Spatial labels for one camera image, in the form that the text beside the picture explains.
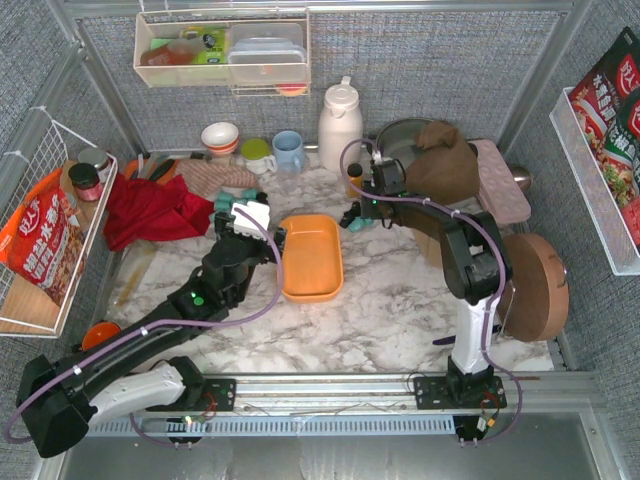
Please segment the orange storage basket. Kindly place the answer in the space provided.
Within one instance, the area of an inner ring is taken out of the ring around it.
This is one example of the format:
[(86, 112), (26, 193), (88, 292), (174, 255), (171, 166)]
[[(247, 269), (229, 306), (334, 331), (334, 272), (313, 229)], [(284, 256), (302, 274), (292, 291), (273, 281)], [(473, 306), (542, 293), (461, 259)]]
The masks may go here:
[(339, 226), (326, 214), (293, 215), (286, 230), (282, 257), (282, 293), (292, 303), (333, 300), (344, 284)]

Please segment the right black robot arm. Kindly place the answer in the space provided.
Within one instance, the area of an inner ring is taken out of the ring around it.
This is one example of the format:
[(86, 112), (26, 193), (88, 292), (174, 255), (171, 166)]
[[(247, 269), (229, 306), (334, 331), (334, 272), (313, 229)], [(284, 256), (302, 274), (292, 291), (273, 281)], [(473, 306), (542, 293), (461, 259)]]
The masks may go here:
[(370, 172), (371, 179), (362, 184), (362, 214), (439, 241), (446, 286), (459, 300), (449, 374), (474, 380), (491, 377), (494, 316), (511, 275), (493, 216), (465, 214), (409, 193), (403, 170), (394, 160), (373, 160)]

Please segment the brown cloth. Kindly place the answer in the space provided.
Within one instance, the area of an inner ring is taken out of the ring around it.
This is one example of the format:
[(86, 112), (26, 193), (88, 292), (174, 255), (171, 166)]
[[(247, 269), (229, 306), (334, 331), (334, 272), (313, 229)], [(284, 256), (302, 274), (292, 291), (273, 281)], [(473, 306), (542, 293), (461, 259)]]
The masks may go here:
[(406, 169), (410, 193), (442, 205), (455, 204), (479, 193), (477, 154), (457, 127), (430, 122), (415, 137), (415, 144), (419, 153)]

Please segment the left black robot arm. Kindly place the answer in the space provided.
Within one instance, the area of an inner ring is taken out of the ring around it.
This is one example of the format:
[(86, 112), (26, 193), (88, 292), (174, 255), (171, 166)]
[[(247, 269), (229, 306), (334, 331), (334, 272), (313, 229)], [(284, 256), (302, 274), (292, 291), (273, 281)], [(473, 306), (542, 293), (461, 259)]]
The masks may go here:
[(173, 347), (231, 325), (231, 310), (244, 301), (256, 266), (282, 263), (286, 232), (268, 232), (270, 207), (234, 204), (214, 216), (217, 240), (186, 283), (145, 317), (99, 345), (51, 362), (40, 355), (23, 370), (12, 421), (26, 437), (3, 431), (7, 442), (33, 443), (42, 458), (74, 447), (91, 426), (161, 405), (193, 406), (204, 387), (187, 359), (143, 374), (132, 371)]

